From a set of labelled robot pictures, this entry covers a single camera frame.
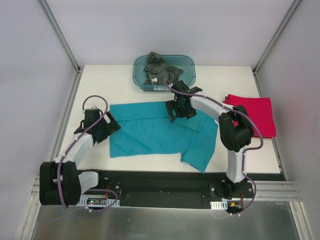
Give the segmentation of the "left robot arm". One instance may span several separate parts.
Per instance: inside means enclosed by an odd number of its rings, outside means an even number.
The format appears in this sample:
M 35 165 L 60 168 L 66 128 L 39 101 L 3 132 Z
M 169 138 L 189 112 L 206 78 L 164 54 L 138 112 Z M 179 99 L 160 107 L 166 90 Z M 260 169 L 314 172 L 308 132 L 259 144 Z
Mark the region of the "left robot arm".
M 62 205 L 65 208 L 78 204 L 87 191 L 99 195 L 105 191 L 106 183 L 99 173 L 78 171 L 78 166 L 94 145 L 106 140 L 120 130 L 110 111 L 98 108 L 84 111 L 84 119 L 74 131 L 71 142 L 51 162 L 43 162 L 39 168 L 39 200 L 42 205 Z

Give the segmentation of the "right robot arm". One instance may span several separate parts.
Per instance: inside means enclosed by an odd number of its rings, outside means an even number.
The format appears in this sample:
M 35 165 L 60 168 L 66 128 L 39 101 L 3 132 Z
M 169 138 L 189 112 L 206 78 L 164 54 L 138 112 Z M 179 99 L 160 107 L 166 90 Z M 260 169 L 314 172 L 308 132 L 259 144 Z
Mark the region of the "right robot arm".
M 165 102 L 170 121 L 176 118 L 191 119 L 201 111 L 219 127 L 220 140 L 227 149 L 228 167 L 225 192 L 230 197 L 237 197 L 243 191 L 242 183 L 248 179 L 245 173 L 245 151 L 254 135 L 252 122 L 242 105 L 236 107 L 201 94 L 199 87 L 189 88 L 182 80 L 172 84 L 168 78 L 164 84 L 174 93 L 174 99 Z

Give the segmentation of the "teal t shirt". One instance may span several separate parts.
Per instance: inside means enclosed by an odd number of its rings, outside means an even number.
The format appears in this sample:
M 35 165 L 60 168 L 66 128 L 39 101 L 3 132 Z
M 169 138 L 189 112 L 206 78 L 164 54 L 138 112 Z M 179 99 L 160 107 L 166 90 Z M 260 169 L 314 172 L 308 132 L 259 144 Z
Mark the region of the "teal t shirt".
M 113 104 L 120 129 L 109 138 L 111 158 L 180 153 L 181 162 L 204 173 L 216 148 L 218 124 L 206 113 L 171 121 L 163 101 Z

